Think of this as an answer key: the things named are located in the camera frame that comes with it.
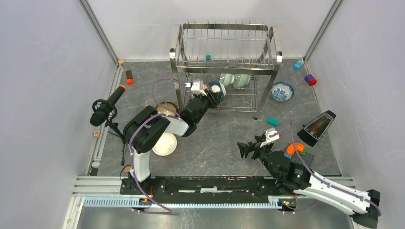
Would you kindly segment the teal glazed bowl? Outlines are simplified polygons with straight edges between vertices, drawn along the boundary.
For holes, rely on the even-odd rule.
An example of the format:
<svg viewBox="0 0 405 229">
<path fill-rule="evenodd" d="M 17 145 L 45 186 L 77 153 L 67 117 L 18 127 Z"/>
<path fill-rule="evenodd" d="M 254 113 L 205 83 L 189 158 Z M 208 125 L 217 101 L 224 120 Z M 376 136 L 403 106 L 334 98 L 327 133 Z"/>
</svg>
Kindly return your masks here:
<svg viewBox="0 0 405 229">
<path fill-rule="evenodd" d="M 222 103 L 226 98 L 226 89 L 224 85 L 219 81 L 211 81 L 208 85 L 213 93 L 221 94 L 220 103 Z"/>
</svg>

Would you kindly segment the black patterned bowl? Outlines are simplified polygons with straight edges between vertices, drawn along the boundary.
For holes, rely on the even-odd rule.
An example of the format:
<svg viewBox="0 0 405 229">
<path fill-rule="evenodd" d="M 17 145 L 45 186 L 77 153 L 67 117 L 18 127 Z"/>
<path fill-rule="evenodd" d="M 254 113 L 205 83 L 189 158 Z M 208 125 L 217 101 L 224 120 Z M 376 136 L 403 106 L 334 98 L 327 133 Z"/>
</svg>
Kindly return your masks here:
<svg viewBox="0 0 405 229">
<path fill-rule="evenodd" d="M 160 104 L 157 104 L 155 106 L 155 109 L 158 111 L 158 113 L 167 114 L 171 116 L 176 116 L 177 113 L 179 112 L 177 105 L 172 102 L 162 102 Z"/>
</svg>

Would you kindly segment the stainless steel dish rack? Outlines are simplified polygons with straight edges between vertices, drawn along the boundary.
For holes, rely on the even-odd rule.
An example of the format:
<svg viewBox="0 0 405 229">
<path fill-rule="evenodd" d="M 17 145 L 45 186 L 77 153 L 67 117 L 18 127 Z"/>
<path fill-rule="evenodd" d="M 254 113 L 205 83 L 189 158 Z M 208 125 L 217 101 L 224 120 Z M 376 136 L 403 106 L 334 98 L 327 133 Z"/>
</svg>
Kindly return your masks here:
<svg viewBox="0 0 405 229">
<path fill-rule="evenodd" d="M 228 86 L 219 109 L 261 116 L 283 62 L 279 28 L 265 24 L 187 22 L 174 27 L 169 60 L 180 108 L 186 106 L 179 80 L 219 80 L 222 73 L 248 74 L 243 88 Z"/>
</svg>

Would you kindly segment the blue white floral bowl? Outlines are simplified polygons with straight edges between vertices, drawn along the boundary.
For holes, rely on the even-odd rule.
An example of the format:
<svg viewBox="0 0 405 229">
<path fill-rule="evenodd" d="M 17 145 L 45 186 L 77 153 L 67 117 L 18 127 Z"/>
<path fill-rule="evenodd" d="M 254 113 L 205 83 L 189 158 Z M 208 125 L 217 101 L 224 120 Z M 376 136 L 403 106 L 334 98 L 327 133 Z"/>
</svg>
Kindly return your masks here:
<svg viewBox="0 0 405 229">
<path fill-rule="evenodd" d="M 293 87 L 286 82 L 276 82 L 271 87 L 272 97 L 279 102 L 286 102 L 294 96 Z"/>
</svg>

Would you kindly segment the orange bowl white inside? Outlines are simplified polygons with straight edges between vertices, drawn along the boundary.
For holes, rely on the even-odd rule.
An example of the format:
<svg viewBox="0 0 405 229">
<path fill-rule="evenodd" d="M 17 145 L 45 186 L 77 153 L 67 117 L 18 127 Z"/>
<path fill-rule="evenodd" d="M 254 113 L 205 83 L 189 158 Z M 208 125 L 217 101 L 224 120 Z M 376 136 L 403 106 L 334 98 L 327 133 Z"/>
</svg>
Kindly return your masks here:
<svg viewBox="0 0 405 229">
<path fill-rule="evenodd" d="M 174 152 L 176 147 L 177 138 L 175 135 L 171 133 L 163 133 L 152 150 L 159 156 L 168 156 Z"/>
</svg>

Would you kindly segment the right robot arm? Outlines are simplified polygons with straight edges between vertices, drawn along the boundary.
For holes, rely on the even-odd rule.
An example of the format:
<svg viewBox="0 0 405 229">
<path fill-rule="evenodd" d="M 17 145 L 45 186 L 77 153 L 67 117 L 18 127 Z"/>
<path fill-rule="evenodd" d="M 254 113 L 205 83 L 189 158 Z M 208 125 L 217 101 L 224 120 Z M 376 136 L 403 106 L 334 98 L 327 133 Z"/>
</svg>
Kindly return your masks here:
<svg viewBox="0 0 405 229">
<path fill-rule="evenodd" d="M 341 210 L 359 225 L 370 229 L 377 227 L 381 215 L 380 192 L 374 189 L 359 191 L 343 186 L 311 170 L 303 158 L 297 163 L 286 157 L 283 151 L 273 151 L 273 144 L 279 135 L 272 137 L 262 134 L 255 139 L 254 143 L 237 143 L 241 158 L 247 158 L 252 153 L 252 160 L 259 159 L 276 179 L 276 189 L 280 194 L 294 193 L 314 198 Z"/>
</svg>

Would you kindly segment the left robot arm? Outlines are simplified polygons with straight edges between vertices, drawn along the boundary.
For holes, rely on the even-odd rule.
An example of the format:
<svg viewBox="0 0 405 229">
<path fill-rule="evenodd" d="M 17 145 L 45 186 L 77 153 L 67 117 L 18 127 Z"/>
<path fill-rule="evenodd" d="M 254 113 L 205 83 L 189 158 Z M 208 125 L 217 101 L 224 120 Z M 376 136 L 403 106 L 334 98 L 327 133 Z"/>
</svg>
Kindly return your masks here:
<svg viewBox="0 0 405 229">
<path fill-rule="evenodd" d="M 187 137 L 197 128 L 208 109 L 217 108 L 225 93 L 206 90 L 206 95 L 194 95 L 179 117 L 159 113 L 148 105 L 124 127 L 123 134 L 130 150 L 132 188 L 138 194 L 149 191 L 149 158 L 152 148 L 164 133 Z"/>
</svg>

